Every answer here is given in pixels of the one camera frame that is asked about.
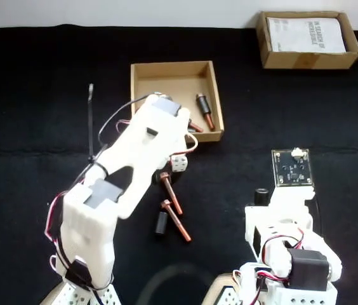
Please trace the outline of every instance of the white wire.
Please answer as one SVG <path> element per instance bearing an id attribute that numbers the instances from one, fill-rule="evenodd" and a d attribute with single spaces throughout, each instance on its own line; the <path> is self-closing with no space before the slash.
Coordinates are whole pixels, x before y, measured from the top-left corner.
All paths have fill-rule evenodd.
<path id="1" fill-rule="evenodd" d="M 53 265 L 53 262 L 52 262 L 53 259 L 56 259 L 55 254 L 50 256 L 50 266 L 51 266 L 52 270 L 54 270 L 54 272 L 56 272 L 56 267 Z"/>
<path id="2" fill-rule="evenodd" d="M 117 123 L 116 123 L 116 130 L 117 130 L 118 133 L 121 133 L 121 132 L 120 132 L 120 129 L 118 128 L 118 126 L 119 126 L 121 123 L 128 125 L 128 124 L 129 124 L 129 120 L 128 120 L 128 119 L 119 119 L 119 120 L 117 121 Z"/>
<path id="3" fill-rule="evenodd" d="M 241 288 L 241 283 L 240 283 L 238 277 L 242 278 L 241 271 L 233 270 L 232 271 L 232 279 L 237 283 L 238 287 Z"/>
<path id="4" fill-rule="evenodd" d="M 192 138 L 192 140 L 194 141 L 194 145 L 191 148 L 188 148 L 184 151 L 178 151 L 178 152 L 174 152 L 172 155 L 176 155 L 176 154 L 188 154 L 191 153 L 192 151 L 194 151 L 197 146 L 199 145 L 199 141 L 196 139 L 196 137 L 194 135 L 192 135 L 190 132 L 186 133 L 187 136 L 189 136 L 190 138 Z"/>

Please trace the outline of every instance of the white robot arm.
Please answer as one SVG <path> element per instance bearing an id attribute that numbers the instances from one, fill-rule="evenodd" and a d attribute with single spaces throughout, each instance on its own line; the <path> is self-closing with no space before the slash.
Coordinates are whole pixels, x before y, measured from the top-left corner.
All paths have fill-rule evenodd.
<path id="1" fill-rule="evenodd" d="M 245 305 L 334 305 L 332 282 L 340 278 L 342 265 L 313 232 L 305 206 L 315 195 L 308 150 L 272 151 L 272 162 L 275 190 L 270 202 L 267 191 L 257 190 L 255 206 L 245 208 L 246 240 L 257 262 L 239 270 L 239 299 Z"/>
<path id="2" fill-rule="evenodd" d="M 90 290 L 101 294 L 112 281 L 118 218 L 133 213 L 157 170 L 178 155 L 184 160 L 190 151 L 185 142 L 189 116 L 188 109 L 170 99 L 149 95 L 116 142 L 97 156 L 84 180 L 64 194 L 60 234 L 53 239 L 56 272 L 86 290 L 88 298 Z M 125 166 L 133 169 L 127 189 L 104 180 Z"/>

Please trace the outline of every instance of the black cloth surface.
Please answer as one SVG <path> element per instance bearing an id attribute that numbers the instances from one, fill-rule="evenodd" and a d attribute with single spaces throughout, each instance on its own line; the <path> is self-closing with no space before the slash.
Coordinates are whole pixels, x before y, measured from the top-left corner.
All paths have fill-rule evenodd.
<path id="1" fill-rule="evenodd" d="M 295 146 L 311 149 L 325 239 L 343 262 L 338 304 L 358 304 L 358 62 L 349 71 L 266 71 L 252 29 L 71 25 L 0 29 L 0 303 L 38 304 L 60 281 L 43 230 L 47 203 L 86 164 L 88 83 L 97 130 L 129 100 L 130 63 L 185 60 L 213 60 L 225 133 L 189 155 L 175 185 L 191 244 L 173 226 L 154 238 L 157 187 L 119 221 L 123 304 L 159 272 L 176 276 L 150 304 L 199 304 L 217 275 L 251 260 L 244 206 L 255 188 L 274 186 L 270 150 Z"/>

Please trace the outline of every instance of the cardboard box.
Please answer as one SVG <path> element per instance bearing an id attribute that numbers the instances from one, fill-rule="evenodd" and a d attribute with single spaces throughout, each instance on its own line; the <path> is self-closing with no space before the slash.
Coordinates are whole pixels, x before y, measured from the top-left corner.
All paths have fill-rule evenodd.
<path id="1" fill-rule="evenodd" d="M 267 17 L 274 18 L 336 18 L 341 27 L 345 53 L 273 52 Z M 349 69 L 358 59 L 358 41 L 345 13 L 337 11 L 263 11 L 258 17 L 256 34 L 265 69 Z"/>
<path id="2" fill-rule="evenodd" d="M 219 141 L 224 132 L 222 108 L 218 97 L 215 70 L 212 61 L 202 62 L 155 62 L 131 65 L 131 99 L 161 92 L 172 97 L 174 102 L 190 110 L 192 121 L 203 128 L 194 133 L 200 142 Z M 196 95 L 203 93 L 211 108 L 215 131 L 211 132 L 197 106 Z M 142 105 L 131 105 L 131 114 Z"/>

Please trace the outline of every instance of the red wire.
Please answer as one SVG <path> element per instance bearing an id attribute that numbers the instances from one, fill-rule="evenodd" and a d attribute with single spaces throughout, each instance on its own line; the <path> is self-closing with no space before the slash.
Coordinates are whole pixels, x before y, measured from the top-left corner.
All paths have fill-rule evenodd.
<path id="1" fill-rule="evenodd" d="M 295 246 L 293 246 L 293 248 L 295 248 L 295 249 L 299 249 L 299 248 L 300 248 L 300 246 L 302 245 L 303 237 L 305 236 L 305 233 L 304 233 L 299 227 L 298 227 L 298 230 L 299 230 L 299 232 L 301 232 L 302 237 L 301 237 L 300 240 L 297 242 L 297 244 L 296 244 Z M 268 238 L 268 239 L 266 240 L 266 242 L 263 244 L 263 246 L 262 246 L 262 251 L 261 251 L 261 260 L 262 260 L 262 262 L 263 262 L 265 265 L 267 264 L 267 263 L 265 262 L 265 250 L 266 250 L 268 241 L 271 241 L 271 240 L 274 240 L 274 239 L 280 238 L 280 237 L 287 237 L 287 238 L 292 238 L 292 239 L 294 239 L 294 240 L 297 240 L 296 238 L 294 238 L 294 237 L 292 237 L 292 236 L 283 235 L 283 234 L 271 236 L 270 238 Z"/>
<path id="2" fill-rule="evenodd" d="M 53 200 L 51 202 L 51 205 L 50 205 L 50 209 L 48 211 L 48 217 L 46 218 L 46 225 L 45 225 L 44 234 L 52 242 L 55 242 L 55 240 L 53 239 L 52 235 L 50 234 L 50 227 L 51 227 L 52 221 L 53 221 L 53 210 L 55 209 L 59 198 L 62 197 L 66 193 L 67 193 L 67 191 L 60 192 L 59 194 L 57 194 L 55 196 L 55 198 L 53 198 Z"/>

